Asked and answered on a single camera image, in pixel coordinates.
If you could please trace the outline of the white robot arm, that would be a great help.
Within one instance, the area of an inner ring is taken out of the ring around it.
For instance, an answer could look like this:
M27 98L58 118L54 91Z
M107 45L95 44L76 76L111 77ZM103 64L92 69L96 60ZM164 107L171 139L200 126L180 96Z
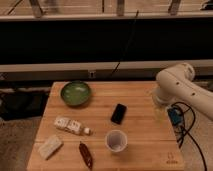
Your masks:
M213 92L193 83L194 77L195 70L189 63L161 70L156 75L157 87L152 94L153 101L158 106L166 106L178 98L213 121Z

